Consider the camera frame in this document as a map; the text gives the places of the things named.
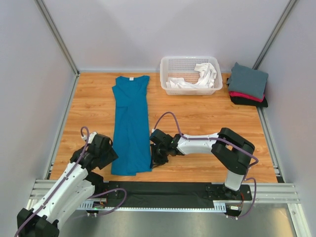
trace blue dress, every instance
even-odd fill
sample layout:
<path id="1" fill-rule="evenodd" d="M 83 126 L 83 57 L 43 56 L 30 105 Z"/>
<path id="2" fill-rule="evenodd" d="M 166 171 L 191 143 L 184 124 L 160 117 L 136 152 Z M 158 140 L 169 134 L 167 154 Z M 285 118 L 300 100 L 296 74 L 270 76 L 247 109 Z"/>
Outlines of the blue dress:
<path id="1" fill-rule="evenodd" d="M 147 85 L 149 76 L 118 77 L 113 86 L 116 100 L 113 149 L 118 159 L 112 163 L 115 175 L 136 175 L 151 171 Z"/>

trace white plastic basket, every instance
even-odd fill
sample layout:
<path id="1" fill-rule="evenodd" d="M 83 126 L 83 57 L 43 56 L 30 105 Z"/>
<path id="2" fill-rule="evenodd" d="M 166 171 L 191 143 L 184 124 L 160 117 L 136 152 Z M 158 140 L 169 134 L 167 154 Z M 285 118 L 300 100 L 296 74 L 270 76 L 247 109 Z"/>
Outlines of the white plastic basket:
<path id="1" fill-rule="evenodd" d="M 184 78 L 187 82 L 196 83 L 199 79 L 199 72 L 194 71 L 197 63 L 211 63 L 215 67 L 217 76 L 213 88 L 167 88 L 168 78 Z M 168 95 L 211 95 L 223 87 L 221 70 L 214 57 L 164 57 L 160 63 L 160 82 Z"/>

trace white towel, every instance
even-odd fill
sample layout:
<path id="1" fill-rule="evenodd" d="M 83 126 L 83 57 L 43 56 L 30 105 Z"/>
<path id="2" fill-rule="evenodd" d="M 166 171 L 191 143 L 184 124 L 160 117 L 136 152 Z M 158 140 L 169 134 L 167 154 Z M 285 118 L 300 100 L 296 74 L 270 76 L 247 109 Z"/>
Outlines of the white towel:
<path id="1" fill-rule="evenodd" d="M 214 81 L 217 75 L 217 72 L 214 66 L 210 63 L 196 64 L 194 69 L 199 72 L 199 79 L 197 83 L 192 84 L 184 81 L 184 78 L 168 78 L 166 85 L 168 88 L 212 88 L 214 87 Z"/>

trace wood grain surface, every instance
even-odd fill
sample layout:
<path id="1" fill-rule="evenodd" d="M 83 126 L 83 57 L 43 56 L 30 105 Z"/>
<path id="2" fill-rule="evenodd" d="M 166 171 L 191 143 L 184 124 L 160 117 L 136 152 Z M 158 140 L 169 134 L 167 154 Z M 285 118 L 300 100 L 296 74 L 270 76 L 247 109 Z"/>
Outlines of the wood grain surface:
<path id="1" fill-rule="evenodd" d="M 72 101 L 66 126 L 50 179 L 58 179 L 66 168 L 73 152 L 84 145 L 80 128 L 113 138 L 115 99 L 112 86 L 119 76 L 139 77 L 144 73 L 82 73 Z M 249 177 L 259 183 L 277 182 L 267 143 L 255 107 L 234 105 L 226 85 L 211 96 L 168 96 L 161 88 L 159 73 L 147 73 L 150 82 L 147 91 L 150 130 L 166 111 L 176 114 L 183 133 L 206 135 L 229 127 L 252 142 L 254 155 L 260 162 L 251 168 Z M 223 81 L 229 74 L 222 74 Z M 158 128 L 173 136 L 177 128 L 172 116 L 165 116 Z M 136 176 L 111 175 L 111 165 L 96 169 L 105 180 L 117 181 L 170 181 L 170 182 L 224 182 L 226 168 L 213 155 L 191 154 L 169 157 L 169 163 L 154 168 L 152 172 Z"/>

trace stack of folded clothes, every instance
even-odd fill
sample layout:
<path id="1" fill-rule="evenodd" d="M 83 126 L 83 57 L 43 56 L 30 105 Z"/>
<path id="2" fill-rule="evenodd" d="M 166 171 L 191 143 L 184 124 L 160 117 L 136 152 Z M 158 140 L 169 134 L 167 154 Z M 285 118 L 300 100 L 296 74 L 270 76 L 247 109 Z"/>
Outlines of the stack of folded clothes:
<path id="1" fill-rule="evenodd" d="M 268 107 L 264 91 L 268 74 L 235 63 L 227 80 L 229 96 L 236 105 Z"/>

